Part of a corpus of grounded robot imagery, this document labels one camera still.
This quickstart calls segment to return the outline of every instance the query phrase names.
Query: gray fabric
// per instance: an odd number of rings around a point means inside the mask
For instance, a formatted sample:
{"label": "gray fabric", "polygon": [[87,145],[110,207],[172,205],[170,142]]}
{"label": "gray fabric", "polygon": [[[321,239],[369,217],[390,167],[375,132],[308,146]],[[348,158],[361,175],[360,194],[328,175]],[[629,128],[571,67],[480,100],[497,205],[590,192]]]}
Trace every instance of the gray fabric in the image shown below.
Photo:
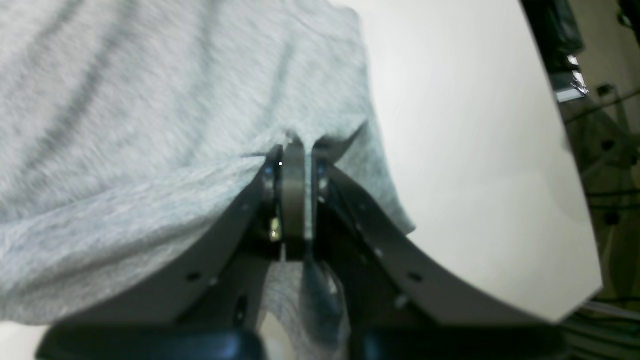
{"label": "gray fabric", "polygon": [[[167,264],[288,132],[310,149],[364,125],[339,167],[411,231],[366,70],[357,15],[324,0],[0,0],[0,320],[51,323]],[[289,332],[299,273],[265,294]]]}

